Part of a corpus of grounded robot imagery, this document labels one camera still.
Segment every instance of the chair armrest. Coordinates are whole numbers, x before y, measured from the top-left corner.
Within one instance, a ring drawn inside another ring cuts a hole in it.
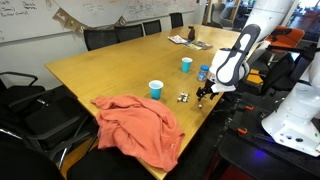
[[[61,150],[71,146],[72,144],[74,144],[75,142],[78,142],[80,140],[82,140],[83,138],[89,136],[91,134],[91,132],[89,131],[84,131],[80,134],[78,134],[75,137],[72,137],[71,139],[68,139],[67,141],[64,141],[63,143],[60,143],[58,146],[56,146],[54,149],[52,149],[50,151],[49,154],[49,159],[53,160],[54,156],[60,152]]]
[[[37,76],[31,75],[31,74],[25,74],[25,73],[18,73],[18,72],[7,71],[7,72],[2,72],[2,73],[0,73],[0,76],[3,75],[3,74],[32,78],[33,81],[31,81],[31,83],[29,84],[29,86],[32,86],[32,84],[35,83],[35,82],[38,80],[38,77],[37,77]]]
[[[39,93],[30,95],[30,96],[24,97],[22,99],[19,99],[17,101],[14,101],[14,102],[10,103],[8,106],[11,108],[11,107],[13,107],[13,106],[15,106],[17,104],[20,104],[20,103],[22,103],[24,101],[28,101],[30,99],[33,99],[33,98],[36,98],[36,97],[40,97],[41,95],[44,95],[44,94],[47,94],[47,93],[52,93],[51,96],[53,96],[55,92],[53,90],[47,90],[47,91],[39,92]]]
[[[36,140],[45,140],[45,139],[49,138],[50,136],[60,132],[61,130],[69,127],[71,124],[77,122],[82,117],[85,117],[84,120],[86,120],[88,118],[88,116],[85,115],[85,113],[80,113],[79,115],[69,119],[68,121],[60,124],[59,126],[51,129],[50,131],[48,131],[46,133],[37,134],[37,135],[31,135],[31,136],[28,136],[27,138],[36,139]]]

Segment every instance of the white robot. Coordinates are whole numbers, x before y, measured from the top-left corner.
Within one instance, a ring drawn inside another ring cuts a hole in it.
[[[256,2],[234,47],[216,52],[205,87],[198,89],[199,100],[205,94],[235,90],[234,85],[249,72],[244,62],[248,51],[280,24],[292,3],[292,0]],[[279,108],[262,120],[262,126],[275,142],[316,157],[320,155],[320,134],[311,120],[320,112],[319,52],[314,59]]]

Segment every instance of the small toy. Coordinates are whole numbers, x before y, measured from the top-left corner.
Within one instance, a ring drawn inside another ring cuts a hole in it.
[[[178,97],[178,102],[188,102],[189,101],[189,94],[182,92]]]

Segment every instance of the whiteboard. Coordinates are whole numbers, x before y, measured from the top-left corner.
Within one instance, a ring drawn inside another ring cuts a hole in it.
[[[195,0],[0,0],[0,43],[68,32],[53,20],[59,8],[89,27],[194,11]]]
[[[58,8],[52,0],[0,0],[0,43],[70,31],[52,19]]]
[[[54,0],[79,22],[99,27],[115,24],[123,16],[136,21],[169,15],[172,12],[194,11],[195,0]]]

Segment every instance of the desk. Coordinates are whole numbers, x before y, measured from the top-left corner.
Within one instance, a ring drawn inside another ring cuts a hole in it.
[[[211,109],[220,99],[202,100],[198,108],[196,91],[204,82],[197,80],[201,64],[211,65],[215,52],[222,47],[232,47],[238,32],[195,25],[196,40],[213,45],[209,50],[194,50],[174,44],[168,36],[187,37],[188,26],[138,38],[73,57],[47,63],[45,66],[77,97],[92,114],[99,111],[90,100],[97,96],[132,94],[149,98],[150,80],[163,81],[160,101],[176,116],[185,132],[179,155],[186,148]],[[181,72],[181,58],[193,59],[188,73]],[[188,103],[177,102],[181,92],[189,93]],[[157,179],[166,172],[139,160]]]

